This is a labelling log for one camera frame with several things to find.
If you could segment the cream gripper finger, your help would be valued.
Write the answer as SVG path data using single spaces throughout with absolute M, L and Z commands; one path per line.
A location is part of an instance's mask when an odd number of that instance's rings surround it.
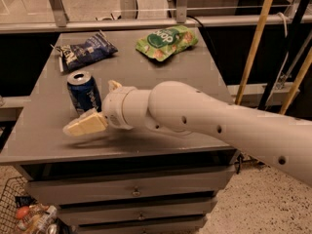
M 105 131 L 107 126 L 104 116 L 93 108 L 71 121 L 62 130 L 68 136 L 78 137 Z
M 122 85 L 115 80 L 109 80 L 108 81 L 108 89 L 110 92 L 113 92 L 114 90 L 121 88 L 121 87 L 122 87 Z

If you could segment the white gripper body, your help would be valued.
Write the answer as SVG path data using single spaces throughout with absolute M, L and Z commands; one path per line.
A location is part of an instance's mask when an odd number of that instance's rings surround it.
M 102 102 L 102 113 L 108 125 L 130 130 L 144 125 L 150 90 L 120 87 L 110 92 Z

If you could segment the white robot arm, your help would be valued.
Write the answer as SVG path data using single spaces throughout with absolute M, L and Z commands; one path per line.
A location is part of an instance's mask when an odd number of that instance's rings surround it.
M 184 83 L 168 81 L 139 90 L 111 81 L 101 112 L 88 110 L 63 132 L 78 137 L 109 126 L 215 137 L 312 185 L 311 121 L 226 103 Z

